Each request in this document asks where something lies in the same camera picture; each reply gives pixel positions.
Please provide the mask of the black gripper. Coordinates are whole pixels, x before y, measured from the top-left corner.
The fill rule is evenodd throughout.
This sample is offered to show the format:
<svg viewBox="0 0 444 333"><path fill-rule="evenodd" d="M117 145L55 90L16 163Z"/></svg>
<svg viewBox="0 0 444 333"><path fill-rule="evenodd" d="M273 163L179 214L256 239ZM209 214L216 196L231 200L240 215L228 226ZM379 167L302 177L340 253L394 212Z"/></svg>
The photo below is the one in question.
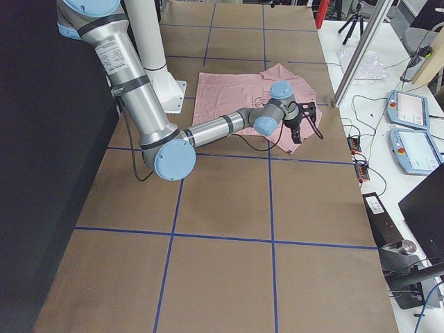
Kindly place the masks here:
<svg viewBox="0 0 444 333"><path fill-rule="evenodd" d="M291 129L291 139L294 144L300 143L299 130L300 124L304 118L308 118L312 124L316 123L316 104L314 102L290 102L287 115L284 118L284 125Z"/></svg>

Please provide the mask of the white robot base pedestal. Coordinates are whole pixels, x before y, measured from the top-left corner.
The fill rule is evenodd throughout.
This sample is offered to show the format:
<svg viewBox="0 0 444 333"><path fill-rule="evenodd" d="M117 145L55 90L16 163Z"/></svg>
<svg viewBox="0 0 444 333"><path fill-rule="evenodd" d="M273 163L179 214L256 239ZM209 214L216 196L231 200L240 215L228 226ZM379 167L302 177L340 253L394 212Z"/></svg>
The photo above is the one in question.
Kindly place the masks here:
<svg viewBox="0 0 444 333"><path fill-rule="evenodd" d="M125 6L142 67L156 96L166 113L181 113L187 83L176 80L168 70L154 0L128 0Z"/></svg>

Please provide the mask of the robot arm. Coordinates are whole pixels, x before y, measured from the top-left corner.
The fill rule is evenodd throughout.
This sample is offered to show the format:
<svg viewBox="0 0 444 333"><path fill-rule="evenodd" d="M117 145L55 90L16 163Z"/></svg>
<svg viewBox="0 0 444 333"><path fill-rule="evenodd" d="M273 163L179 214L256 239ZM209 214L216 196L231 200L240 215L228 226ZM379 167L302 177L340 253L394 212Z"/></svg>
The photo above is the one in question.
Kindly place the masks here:
<svg viewBox="0 0 444 333"><path fill-rule="evenodd" d="M314 103L298 103L290 84L279 81L261 108L241 108L180 129L164 107L183 97L185 84L167 69L153 1L58 1L57 11L61 35L94 47L112 96L139 131L145 164L165 180L186 178L196 163L196 148L241 130L253 128L269 136L287 127L292 141L300 143L300 123L316 123Z"/></svg>

